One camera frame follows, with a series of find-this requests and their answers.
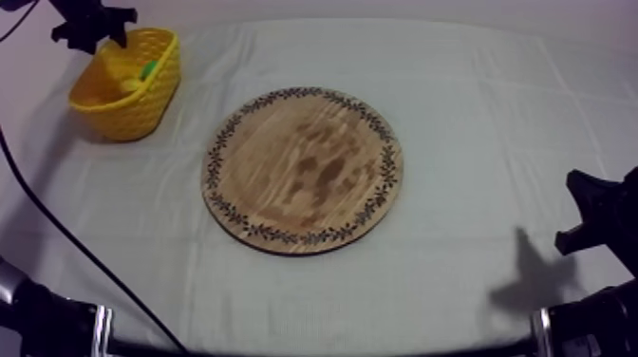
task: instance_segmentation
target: round wooden board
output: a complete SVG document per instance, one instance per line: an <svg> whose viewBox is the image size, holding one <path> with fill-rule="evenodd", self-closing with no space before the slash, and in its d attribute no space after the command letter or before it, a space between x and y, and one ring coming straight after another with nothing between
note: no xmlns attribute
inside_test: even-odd
<svg viewBox="0 0 638 357"><path fill-rule="evenodd" d="M403 154L374 109L318 87L276 90L239 108L204 158L202 194L221 226L256 249L318 254L383 218Z"/></svg>

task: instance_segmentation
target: white cloth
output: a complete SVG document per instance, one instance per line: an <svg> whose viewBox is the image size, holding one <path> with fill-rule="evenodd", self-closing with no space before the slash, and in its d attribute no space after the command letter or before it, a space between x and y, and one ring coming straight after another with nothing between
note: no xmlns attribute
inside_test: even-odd
<svg viewBox="0 0 638 357"><path fill-rule="evenodd" d="M114 144L86 130L67 111L71 64L34 109L20 165L190 348L463 348L522 336L532 310L629 278L605 248L560 257L554 233L579 222L570 170L621 179L638 165L638 58L400 20L245 23L180 38L181 84L150 137ZM403 148L404 176L388 215L359 242L285 258L227 236L204 206L199 173L226 115L297 85L379 111ZM168 345L15 183L3 202L2 255L61 294L115 308L118 336Z"/></svg>

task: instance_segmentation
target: green object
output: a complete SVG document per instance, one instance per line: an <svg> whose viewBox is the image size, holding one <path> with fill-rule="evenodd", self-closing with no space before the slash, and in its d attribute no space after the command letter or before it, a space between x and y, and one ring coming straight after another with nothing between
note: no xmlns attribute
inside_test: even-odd
<svg viewBox="0 0 638 357"><path fill-rule="evenodd" d="M144 68L141 69L140 73L140 81L144 81L155 69L155 66L158 65L158 61L151 61L144 65Z"/></svg>

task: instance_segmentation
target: black cable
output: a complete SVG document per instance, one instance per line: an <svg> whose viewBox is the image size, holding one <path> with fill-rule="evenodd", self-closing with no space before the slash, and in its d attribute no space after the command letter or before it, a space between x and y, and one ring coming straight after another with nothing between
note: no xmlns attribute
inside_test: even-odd
<svg viewBox="0 0 638 357"><path fill-rule="evenodd" d="M2 152L5 154L5 157L7 158L7 163L9 164L9 168L11 169L11 172L15 176L15 179L17 179L18 183L20 184L20 187L22 187L22 189L25 191L25 194L27 194L27 196L31 199L33 204L35 204L35 206L40 210L40 212L42 212L43 215L45 215L48 218L48 220L50 220L51 223L53 223L53 225L58 230L60 230L60 232L62 232L62 234L66 238L68 238L68 240L75 246L75 248L80 250L80 252L82 252L93 264L95 264L98 268L100 268L100 270L104 274L106 274L106 276L108 276L115 283L115 285L118 286L118 288L122 289L122 291L124 291L124 293L126 293L126 295L128 295L128 297L130 297L131 300L133 300L133 302L138 307L140 307L140 309L144 311L146 315L148 315L148 317L159 327L159 329L161 329L161 331L164 332L164 334L166 334L166 336L173 342L173 344L175 344L175 346L178 348L179 352L182 355L189 355L189 352L186 349L186 347L178 340L178 338L173 334L173 332L171 332L171 330L168 329L160 321L160 319L155 315L155 313L153 313L139 299L139 297L134 292L132 292L120 280L120 278L117 275L111 272L104 265L104 263L100 261L100 259L98 259L97 256L95 256L95 254L93 254L90 250L88 250L88 248L84 244L82 244L82 242L77 237L75 237L75 235L73 235L73 233L69 229L67 229L65 225L62 224L56 216L54 216L51 213L51 211L47 208L47 206L44 205L44 203L42 203L42 201L40 201L40 199L35 195L35 193L33 193L31 188L28 186L27 182L25 181L25 179L22 177L22 174L20 173L18 166L15 164L15 161L13 160L13 155L11 154L9 150L7 141L5 140L5 134L2 131L2 127L0 127L0 146L2 146Z"/></svg>
<svg viewBox="0 0 638 357"><path fill-rule="evenodd" d="M4 35L2 35L2 37L0 37L0 42L3 42L5 40L7 40L7 38L9 38L9 36L11 36L11 34L16 31L20 25L22 25L22 23L27 19L27 16L33 11L33 9L35 8L36 5L38 5L38 3L40 2L40 0L35 0L33 1L33 4L27 9L27 11L22 15L22 17L20 18L20 20L18 20L18 22L15 23L15 25L13 25L12 28L9 29L9 31L7 31L7 33L5 33Z"/></svg>

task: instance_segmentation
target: yellow basket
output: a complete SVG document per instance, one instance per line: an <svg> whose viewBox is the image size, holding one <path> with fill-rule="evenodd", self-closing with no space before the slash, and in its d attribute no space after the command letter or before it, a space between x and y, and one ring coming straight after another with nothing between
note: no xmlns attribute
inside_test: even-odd
<svg viewBox="0 0 638 357"><path fill-rule="evenodd" d="M153 132L180 76L175 33L141 28L126 36L126 48L108 41L98 50L68 97L91 126L114 141L132 141ZM127 92L123 84L138 79L151 61L157 64L148 77Z"/></svg>

